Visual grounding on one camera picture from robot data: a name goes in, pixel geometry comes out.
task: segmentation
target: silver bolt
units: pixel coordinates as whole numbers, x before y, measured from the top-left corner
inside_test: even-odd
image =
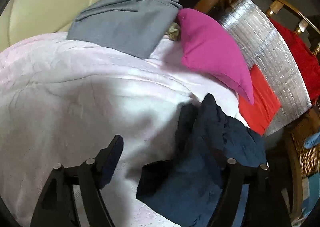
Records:
[[[267,164],[261,164],[260,167],[263,169],[263,170],[268,170],[269,167]]]
[[[89,158],[85,161],[88,165],[92,165],[93,163],[96,162],[96,160],[94,158]]]
[[[55,170],[58,170],[58,169],[61,168],[61,167],[62,167],[61,163],[57,163],[53,168],[54,168]]]
[[[231,164],[231,165],[234,165],[234,164],[237,163],[237,161],[236,161],[234,158],[228,158],[228,159],[227,159],[227,162],[228,162],[229,164]]]

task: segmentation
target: magenta cushion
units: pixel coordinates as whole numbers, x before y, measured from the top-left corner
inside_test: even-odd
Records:
[[[181,9],[178,19],[182,64],[213,75],[253,105],[249,69],[232,36],[217,21],[194,9]]]

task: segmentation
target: black fabric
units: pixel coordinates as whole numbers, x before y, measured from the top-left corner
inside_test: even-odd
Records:
[[[181,108],[176,152],[170,161],[142,168],[137,199],[176,224],[205,227],[224,185],[223,158],[230,157],[257,167],[266,162],[264,141],[225,115],[208,94],[199,108],[192,104]],[[242,223],[247,196],[248,187],[243,186],[233,226]]]

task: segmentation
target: cream upholstery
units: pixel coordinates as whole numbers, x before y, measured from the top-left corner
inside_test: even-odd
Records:
[[[84,8],[99,0],[10,0],[0,16],[0,51],[43,33],[68,31]]]

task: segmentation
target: red cloth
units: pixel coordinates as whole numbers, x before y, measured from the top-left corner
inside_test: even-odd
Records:
[[[263,135],[281,104],[257,65],[250,70],[250,76],[254,105],[239,96],[239,112],[252,130]]]
[[[307,87],[310,100],[315,103],[320,95],[320,65],[318,59],[311,55],[310,49],[298,35],[273,19],[270,19],[270,21],[287,43]]]

